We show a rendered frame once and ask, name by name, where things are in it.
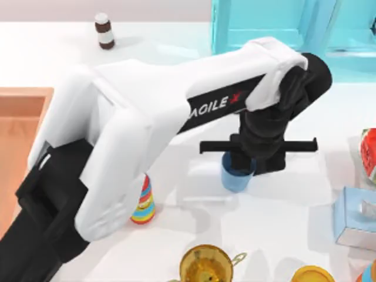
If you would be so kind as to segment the brown and white bottle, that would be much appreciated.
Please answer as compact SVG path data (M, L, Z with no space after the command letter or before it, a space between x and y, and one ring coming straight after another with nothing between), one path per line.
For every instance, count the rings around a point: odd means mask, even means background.
M95 29L98 33L99 46L104 50L112 49L115 46L115 37L106 13L100 12L95 15Z

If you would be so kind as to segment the yellow cup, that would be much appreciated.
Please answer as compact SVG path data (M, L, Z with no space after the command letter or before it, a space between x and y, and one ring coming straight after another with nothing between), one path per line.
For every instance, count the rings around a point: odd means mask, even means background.
M319 266L303 266L296 270L291 282L335 282L333 276Z

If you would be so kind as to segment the gold trophy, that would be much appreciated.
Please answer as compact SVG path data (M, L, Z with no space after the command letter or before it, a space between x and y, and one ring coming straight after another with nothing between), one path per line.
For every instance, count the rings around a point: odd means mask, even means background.
M189 249L179 264L179 282L232 282L234 267L247 257L246 252L233 258L221 248L200 244Z

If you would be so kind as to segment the light blue cup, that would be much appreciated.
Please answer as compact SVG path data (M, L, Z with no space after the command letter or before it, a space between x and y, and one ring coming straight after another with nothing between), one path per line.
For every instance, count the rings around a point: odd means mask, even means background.
M221 159L221 182L227 190L239 193L247 186L256 171L256 161L251 159L250 169L245 172L231 168L230 152L225 152Z

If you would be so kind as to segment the light blue rack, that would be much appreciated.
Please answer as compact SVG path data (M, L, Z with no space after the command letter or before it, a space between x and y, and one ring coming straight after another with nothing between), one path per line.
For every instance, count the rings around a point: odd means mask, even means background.
M336 82L376 83L376 0L212 0L211 52L272 36L319 56Z

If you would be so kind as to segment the shallow salmon box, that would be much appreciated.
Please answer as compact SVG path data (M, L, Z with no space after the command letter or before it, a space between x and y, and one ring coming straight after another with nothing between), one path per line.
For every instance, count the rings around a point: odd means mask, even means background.
M19 211L15 192L52 96L52 87L0 87L0 238Z

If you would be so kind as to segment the light blue tissue box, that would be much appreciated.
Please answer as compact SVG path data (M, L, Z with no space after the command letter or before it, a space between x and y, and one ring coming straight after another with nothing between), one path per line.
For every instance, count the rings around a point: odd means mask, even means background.
M345 187L333 203L337 244L376 251L376 190Z

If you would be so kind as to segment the red and green snack bag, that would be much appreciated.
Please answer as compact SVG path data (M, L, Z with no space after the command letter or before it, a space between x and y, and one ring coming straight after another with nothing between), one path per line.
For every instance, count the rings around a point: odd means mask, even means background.
M376 185L376 128L362 131L359 151L365 174Z

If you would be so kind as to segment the stack of coloured rings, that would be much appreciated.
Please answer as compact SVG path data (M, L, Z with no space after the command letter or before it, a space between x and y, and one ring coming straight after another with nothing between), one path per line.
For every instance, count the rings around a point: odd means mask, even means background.
M142 186L139 203L131 216L131 221L136 224L146 224L155 216L156 207L153 200L150 177L146 174Z
M367 266L355 282L376 282L376 261Z

